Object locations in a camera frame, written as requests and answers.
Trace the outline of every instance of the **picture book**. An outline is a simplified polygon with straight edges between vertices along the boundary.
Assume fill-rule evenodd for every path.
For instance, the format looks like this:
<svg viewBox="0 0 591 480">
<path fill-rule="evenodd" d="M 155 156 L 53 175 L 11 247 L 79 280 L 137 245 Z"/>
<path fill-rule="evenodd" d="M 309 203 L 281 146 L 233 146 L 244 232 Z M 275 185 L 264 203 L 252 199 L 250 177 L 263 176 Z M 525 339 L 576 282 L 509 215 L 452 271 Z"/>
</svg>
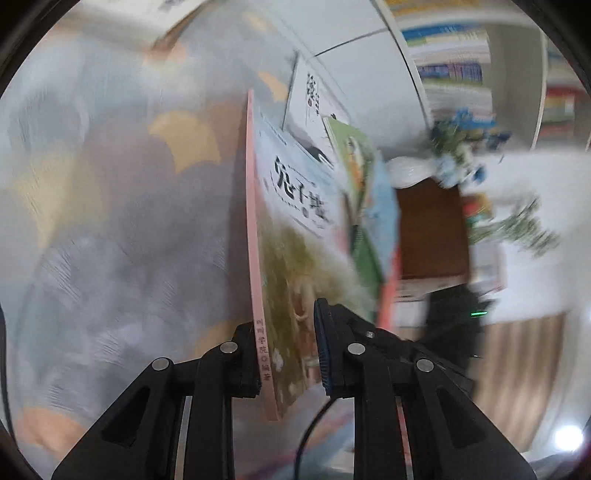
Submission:
<svg viewBox="0 0 591 480">
<path fill-rule="evenodd" d="M 369 319 L 373 299 L 350 254 L 347 200 L 333 170 L 271 125 L 249 93 L 246 218 L 256 346 L 267 416 L 322 381 L 314 301 Z"/>
</svg>

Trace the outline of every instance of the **book spine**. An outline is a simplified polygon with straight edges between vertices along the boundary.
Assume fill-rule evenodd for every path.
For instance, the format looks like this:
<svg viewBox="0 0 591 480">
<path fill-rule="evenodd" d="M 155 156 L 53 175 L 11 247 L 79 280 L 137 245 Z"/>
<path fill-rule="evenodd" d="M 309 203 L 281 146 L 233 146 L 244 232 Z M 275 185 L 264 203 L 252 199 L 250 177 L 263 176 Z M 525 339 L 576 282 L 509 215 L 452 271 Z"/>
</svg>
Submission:
<svg viewBox="0 0 591 480">
<path fill-rule="evenodd" d="M 417 68 L 422 79 L 482 83 L 482 68 L 479 63 L 425 65 Z"/>
<path fill-rule="evenodd" d="M 255 328 L 256 354 L 261 375 L 262 397 L 269 420 L 279 420 L 272 377 L 271 358 L 267 341 L 267 327 L 263 310 L 261 264 L 256 228 L 256 156 L 254 150 L 254 117 L 252 104 L 254 91 L 248 92 L 246 122 L 246 240 L 248 244 L 248 268 L 251 278 L 252 317 Z"/>
<path fill-rule="evenodd" d="M 402 35 L 406 41 L 419 40 L 424 37 L 432 35 L 440 35 L 447 33 L 458 33 L 478 28 L 476 24 L 449 24 L 449 25 L 434 25 L 432 27 L 413 28 L 411 30 L 404 30 Z"/>
</svg>

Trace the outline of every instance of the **book cover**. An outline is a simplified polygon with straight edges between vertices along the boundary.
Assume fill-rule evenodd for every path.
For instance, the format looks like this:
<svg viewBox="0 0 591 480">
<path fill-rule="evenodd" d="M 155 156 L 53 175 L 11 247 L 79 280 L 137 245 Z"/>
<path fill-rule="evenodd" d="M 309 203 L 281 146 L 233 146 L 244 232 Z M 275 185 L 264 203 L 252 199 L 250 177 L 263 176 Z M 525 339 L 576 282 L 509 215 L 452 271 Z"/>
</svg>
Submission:
<svg viewBox="0 0 591 480">
<path fill-rule="evenodd" d="M 339 166 L 338 157 L 324 127 L 322 118 L 330 116 L 349 124 L 349 114 L 316 71 L 298 55 L 287 100 L 283 129 L 318 161 L 332 170 Z"/>
<path fill-rule="evenodd" d="M 330 141 L 348 176 L 346 188 L 351 224 L 357 224 L 365 177 L 375 159 L 375 150 L 369 138 L 361 131 L 332 117 L 324 117 Z"/>
<path fill-rule="evenodd" d="M 348 236 L 346 198 L 327 165 L 273 127 L 249 92 L 246 218 L 252 310 L 267 416 L 320 382 L 314 301 L 369 319 Z"/>
</svg>

